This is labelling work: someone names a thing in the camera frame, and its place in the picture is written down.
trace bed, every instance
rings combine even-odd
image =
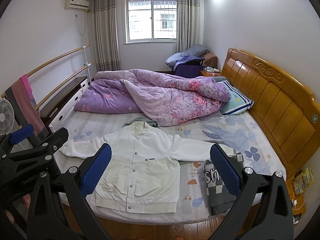
[[[228,155],[241,152],[244,165],[251,166],[257,173],[271,175],[279,171],[285,179],[293,176],[320,145],[317,140],[320,105],[314,100],[313,93],[284,70],[242,50],[228,50],[221,75],[255,101],[252,109],[229,117],[216,113],[179,125],[161,127],[161,130],[183,138],[223,144]],[[51,126],[55,129],[66,127],[69,138],[74,141],[102,137],[143,115],[78,112],[72,110],[72,105],[74,102],[64,107],[57,114],[59,117],[62,113],[64,118],[55,120]],[[59,151],[55,158],[62,172],[82,162]],[[61,197],[68,204],[65,195]],[[253,204],[260,198],[256,195]],[[126,223],[188,224],[212,218],[207,206],[203,163],[181,164],[180,199],[176,213],[129,214],[97,207],[93,195],[89,195],[87,201],[97,216]]]

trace gray curtain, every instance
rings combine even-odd
[[[200,0],[178,0],[178,52],[200,42]]]
[[[89,39],[97,70],[119,70],[116,0],[90,0]]]

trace mattress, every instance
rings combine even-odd
[[[135,114],[94,114],[88,112],[71,111],[61,123],[69,132],[69,139],[86,141],[94,137],[103,137],[122,128],[124,123],[144,116]],[[228,155],[242,153],[244,165],[252,167],[256,173],[272,175],[280,171],[286,179],[285,168],[272,149],[266,136],[255,120],[246,111],[239,115],[228,117],[220,113],[202,119],[194,119],[171,127],[161,127],[167,134],[178,134],[183,138],[204,140],[223,144]],[[55,158],[62,172],[70,166],[79,166],[80,158],[69,158],[57,151]],[[206,195],[206,182],[203,163],[182,163],[180,169],[180,198],[175,213],[136,214],[97,207],[94,193],[87,196],[87,202],[93,212],[102,218],[134,224],[190,224],[214,218],[211,216]],[[68,204],[65,194],[61,194],[62,202]],[[253,204],[260,201],[261,194],[257,194]]]

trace white jacket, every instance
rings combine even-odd
[[[212,143],[167,135],[146,122],[134,122],[103,138],[66,142],[69,157],[93,156],[103,143],[112,158],[95,188],[96,204],[133,213],[175,212],[181,161],[210,159]]]

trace air conditioner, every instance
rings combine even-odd
[[[65,10],[88,11],[89,2],[86,0],[65,0],[64,8]]]

